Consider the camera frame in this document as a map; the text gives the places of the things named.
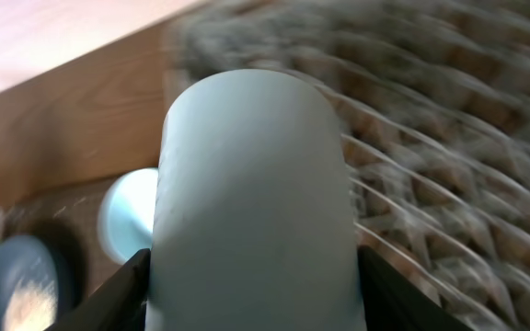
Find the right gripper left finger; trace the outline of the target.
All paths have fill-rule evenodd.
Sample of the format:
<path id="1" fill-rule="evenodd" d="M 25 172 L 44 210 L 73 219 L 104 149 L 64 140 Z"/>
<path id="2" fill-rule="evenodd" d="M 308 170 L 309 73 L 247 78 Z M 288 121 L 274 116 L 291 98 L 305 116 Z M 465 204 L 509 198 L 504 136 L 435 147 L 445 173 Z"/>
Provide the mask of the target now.
<path id="1" fill-rule="evenodd" d="M 144 331 L 151 250 L 140 249 L 46 331 Z"/>

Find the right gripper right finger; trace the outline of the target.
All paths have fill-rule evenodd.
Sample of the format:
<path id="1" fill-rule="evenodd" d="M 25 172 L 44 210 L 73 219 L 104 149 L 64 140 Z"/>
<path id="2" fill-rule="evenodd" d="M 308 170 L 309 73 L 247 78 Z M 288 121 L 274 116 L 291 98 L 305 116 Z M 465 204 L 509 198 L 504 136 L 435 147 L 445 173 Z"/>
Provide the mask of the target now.
<path id="1" fill-rule="evenodd" d="M 369 331 L 471 331 L 421 293 L 371 247 L 357 249 Z"/>

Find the large light blue bowl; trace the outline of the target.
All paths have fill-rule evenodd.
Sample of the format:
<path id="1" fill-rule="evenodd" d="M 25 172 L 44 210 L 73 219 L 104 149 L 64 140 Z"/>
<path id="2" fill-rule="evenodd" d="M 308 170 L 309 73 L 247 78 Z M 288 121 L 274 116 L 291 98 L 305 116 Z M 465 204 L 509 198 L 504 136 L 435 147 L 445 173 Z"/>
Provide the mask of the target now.
<path id="1" fill-rule="evenodd" d="M 138 169 L 115 180 L 103 197 L 98 240 L 116 264 L 152 245 L 157 181 L 157 168 Z"/>

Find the small light blue cup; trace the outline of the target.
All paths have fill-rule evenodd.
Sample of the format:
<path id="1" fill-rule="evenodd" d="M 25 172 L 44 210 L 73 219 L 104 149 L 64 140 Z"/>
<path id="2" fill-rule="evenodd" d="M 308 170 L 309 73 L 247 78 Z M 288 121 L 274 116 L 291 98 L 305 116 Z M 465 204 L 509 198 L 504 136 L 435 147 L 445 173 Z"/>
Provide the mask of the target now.
<path id="1" fill-rule="evenodd" d="M 147 328 L 364 329 L 349 190 L 310 84 L 244 69 L 189 87 L 163 127 Z"/>

